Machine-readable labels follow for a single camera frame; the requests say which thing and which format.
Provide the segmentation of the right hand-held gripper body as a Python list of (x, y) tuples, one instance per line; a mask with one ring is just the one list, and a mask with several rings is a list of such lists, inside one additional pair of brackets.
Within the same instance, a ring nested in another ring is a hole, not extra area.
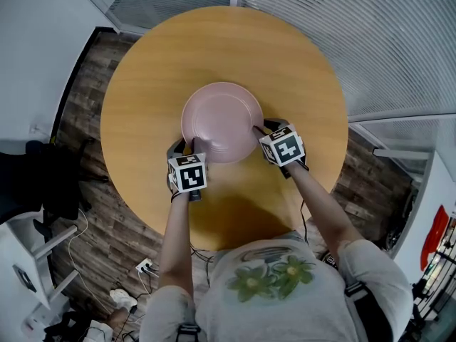
[(309, 171), (306, 164), (306, 151), (302, 138), (298, 135), (293, 124), (289, 123), (284, 128), (272, 132), (264, 127), (265, 137), (258, 137), (264, 158), (270, 164), (280, 168), (282, 175), (288, 179), (290, 174), (285, 168), (286, 165), (297, 162), (305, 170)]

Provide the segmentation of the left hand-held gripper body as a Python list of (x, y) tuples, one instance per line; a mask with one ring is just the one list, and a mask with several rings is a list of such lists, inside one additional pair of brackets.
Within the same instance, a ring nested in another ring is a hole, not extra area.
[(200, 201), (201, 189), (207, 187), (206, 154), (204, 152), (167, 160), (167, 183), (178, 194), (189, 193), (189, 201)]

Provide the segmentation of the pink big plate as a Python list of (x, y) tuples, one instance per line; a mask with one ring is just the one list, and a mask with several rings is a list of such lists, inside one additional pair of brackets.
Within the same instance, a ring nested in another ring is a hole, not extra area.
[(235, 163), (257, 146), (253, 127), (263, 125), (263, 112), (246, 88), (229, 82), (210, 83), (192, 94), (182, 111), (183, 138), (199, 138), (207, 159)]

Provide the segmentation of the person's left forearm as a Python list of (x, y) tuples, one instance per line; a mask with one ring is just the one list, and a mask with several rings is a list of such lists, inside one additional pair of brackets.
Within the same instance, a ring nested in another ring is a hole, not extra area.
[(159, 287), (178, 286), (193, 296), (189, 192), (172, 198), (159, 263)]

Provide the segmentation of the person's right forearm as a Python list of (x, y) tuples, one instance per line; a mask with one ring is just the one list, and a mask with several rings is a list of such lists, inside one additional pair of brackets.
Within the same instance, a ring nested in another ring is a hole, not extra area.
[(298, 162), (285, 166), (295, 182), (313, 223), (325, 241), (331, 256), (340, 264), (338, 251), (341, 247), (362, 239), (343, 208)]

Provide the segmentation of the grey metal door bar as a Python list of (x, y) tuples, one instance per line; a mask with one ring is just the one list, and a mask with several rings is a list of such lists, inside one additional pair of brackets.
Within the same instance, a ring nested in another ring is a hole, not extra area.
[(373, 154), (376, 157), (386, 157), (390, 159), (400, 160), (424, 160), (427, 161), (430, 153), (428, 152), (416, 152), (409, 150), (387, 150), (376, 148), (373, 150)]

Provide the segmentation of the round wooden table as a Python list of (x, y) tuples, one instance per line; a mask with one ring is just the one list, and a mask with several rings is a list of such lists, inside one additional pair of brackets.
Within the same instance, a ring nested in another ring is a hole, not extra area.
[(262, 11), (327, 57), (351, 117), (456, 112), (456, 0), (91, 0), (142, 32), (210, 6)]

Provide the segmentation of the black office chair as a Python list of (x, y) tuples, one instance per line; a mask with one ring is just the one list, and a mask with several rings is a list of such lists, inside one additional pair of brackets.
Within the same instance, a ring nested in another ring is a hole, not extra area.
[(78, 151), (72, 152), (32, 140), (22, 155), (0, 152), (0, 224), (40, 209), (49, 213), (51, 220), (76, 220), (80, 207), (87, 212), (91, 205), (79, 183), (109, 181), (81, 167), (85, 148), (93, 143), (93, 138), (86, 138)]

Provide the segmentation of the person's grey flower-print shirt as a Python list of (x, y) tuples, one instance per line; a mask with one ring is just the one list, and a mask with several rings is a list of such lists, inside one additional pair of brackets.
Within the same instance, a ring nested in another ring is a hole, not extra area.
[(338, 251), (340, 264), (318, 260), (297, 237), (261, 240), (224, 253), (199, 303), (178, 286), (151, 297), (140, 342), (176, 342), (184, 323), (205, 342), (397, 341), (412, 314), (412, 288), (398, 265), (361, 239)]

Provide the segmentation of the red hanging cloth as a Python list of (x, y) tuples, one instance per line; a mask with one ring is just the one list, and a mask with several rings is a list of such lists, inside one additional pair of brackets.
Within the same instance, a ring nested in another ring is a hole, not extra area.
[(430, 231), (427, 234), (420, 254), (421, 271), (425, 271), (427, 269), (429, 264), (429, 256), (437, 251), (437, 247), (439, 246), (440, 241), (446, 232), (449, 219), (450, 218), (444, 206), (440, 205), (438, 211), (435, 214), (435, 218), (433, 220)]

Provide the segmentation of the white desk frame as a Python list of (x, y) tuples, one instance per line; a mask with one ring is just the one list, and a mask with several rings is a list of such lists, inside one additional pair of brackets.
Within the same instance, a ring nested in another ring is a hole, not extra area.
[(0, 322), (12, 317), (26, 341), (40, 341), (44, 329), (58, 323), (69, 306), (63, 295), (77, 277), (72, 266), (59, 284), (51, 278), (48, 258), (52, 251), (73, 236), (78, 228), (65, 227), (48, 241), (35, 224), (43, 220), (42, 212), (26, 212), (0, 225)]

